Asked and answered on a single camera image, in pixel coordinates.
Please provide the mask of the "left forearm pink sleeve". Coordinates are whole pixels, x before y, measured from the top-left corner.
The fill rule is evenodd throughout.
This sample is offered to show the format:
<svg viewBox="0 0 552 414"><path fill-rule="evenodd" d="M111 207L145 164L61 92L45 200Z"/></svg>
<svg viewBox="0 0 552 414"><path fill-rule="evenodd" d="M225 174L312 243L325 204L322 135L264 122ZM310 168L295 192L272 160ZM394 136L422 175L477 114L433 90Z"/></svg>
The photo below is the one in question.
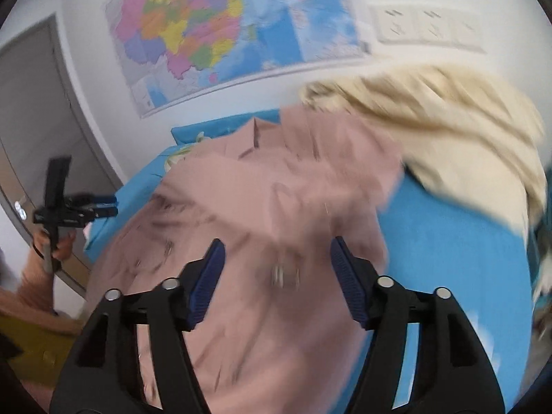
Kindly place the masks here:
<svg viewBox="0 0 552 414"><path fill-rule="evenodd" d="M53 308L53 275L43 268L43 260L30 249L15 292L1 290L1 314L64 335L77 335L82 323L56 316Z"/></svg>

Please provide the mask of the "person's left hand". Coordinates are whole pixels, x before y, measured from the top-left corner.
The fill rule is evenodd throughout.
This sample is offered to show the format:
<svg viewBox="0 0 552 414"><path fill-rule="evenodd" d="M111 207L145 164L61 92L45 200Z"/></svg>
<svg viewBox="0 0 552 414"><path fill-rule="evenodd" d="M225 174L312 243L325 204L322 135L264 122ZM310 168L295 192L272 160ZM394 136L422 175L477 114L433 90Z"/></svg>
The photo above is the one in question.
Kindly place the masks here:
<svg viewBox="0 0 552 414"><path fill-rule="evenodd" d="M69 231L58 241L54 248L50 249L51 257L60 262L67 260L72 255L75 240L76 232ZM47 232L44 230L35 231L33 236L33 249L36 254L41 258L44 258L44 248L48 245L50 245L50 238L47 235Z"/></svg>

